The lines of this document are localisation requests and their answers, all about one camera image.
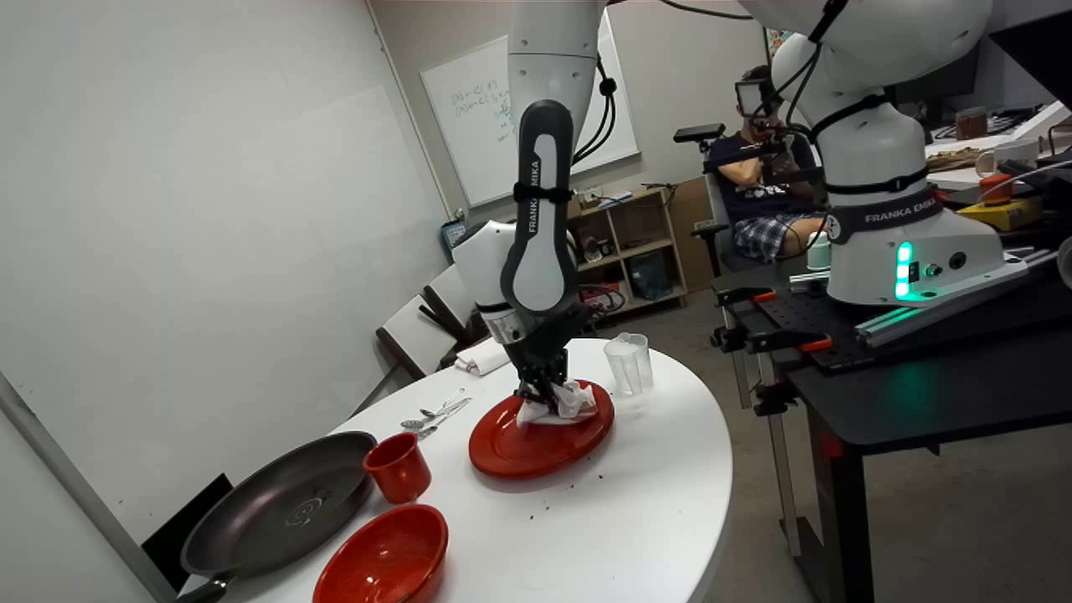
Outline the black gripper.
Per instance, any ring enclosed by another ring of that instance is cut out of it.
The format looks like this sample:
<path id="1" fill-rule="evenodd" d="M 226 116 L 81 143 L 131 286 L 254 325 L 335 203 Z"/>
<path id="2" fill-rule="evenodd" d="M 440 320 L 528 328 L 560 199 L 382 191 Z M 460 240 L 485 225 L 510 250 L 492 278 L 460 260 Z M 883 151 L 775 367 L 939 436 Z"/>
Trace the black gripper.
<path id="1" fill-rule="evenodd" d="M 583 317 L 576 311 L 519 311 L 515 320 L 505 328 L 505 352 L 523 378 L 515 386 L 523 405 L 544 405 L 544 392 L 536 386 L 546 386 L 551 401 L 566 400 L 566 343 L 579 332 L 579 325 Z"/>

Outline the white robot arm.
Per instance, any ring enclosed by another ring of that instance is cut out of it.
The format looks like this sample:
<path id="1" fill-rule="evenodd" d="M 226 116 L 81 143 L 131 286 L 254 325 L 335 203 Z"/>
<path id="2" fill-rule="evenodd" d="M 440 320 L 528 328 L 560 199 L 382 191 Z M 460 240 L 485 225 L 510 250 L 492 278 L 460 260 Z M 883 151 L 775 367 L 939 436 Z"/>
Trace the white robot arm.
<path id="1" fill-rule="evenodd" d="M 452 250 L 480 317 L 519 374 L 519 400 L 544 414 L 579 412 L 566 386 L 576 311 L 566 203 L 602 8 L 607 0 L 514 0 L 505 75 L 515 120 L 515 221 L 485 221 Z"/>

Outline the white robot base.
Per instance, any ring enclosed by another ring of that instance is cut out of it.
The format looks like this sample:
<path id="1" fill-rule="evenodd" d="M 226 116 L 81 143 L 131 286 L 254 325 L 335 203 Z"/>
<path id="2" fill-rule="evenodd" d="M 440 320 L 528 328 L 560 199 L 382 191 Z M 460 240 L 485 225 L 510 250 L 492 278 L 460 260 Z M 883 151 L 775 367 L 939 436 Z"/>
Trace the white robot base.
<path id="1" fill-rule="evenodd" d="M 889 90 L 962 60 L 992 0 L 739 0 L 783 29 L 770 77 L 821 151 L 831 238 L 828 294 L 921 306 L 1001 263 L 992 228 L 929 183 L 925 126 Z"/>

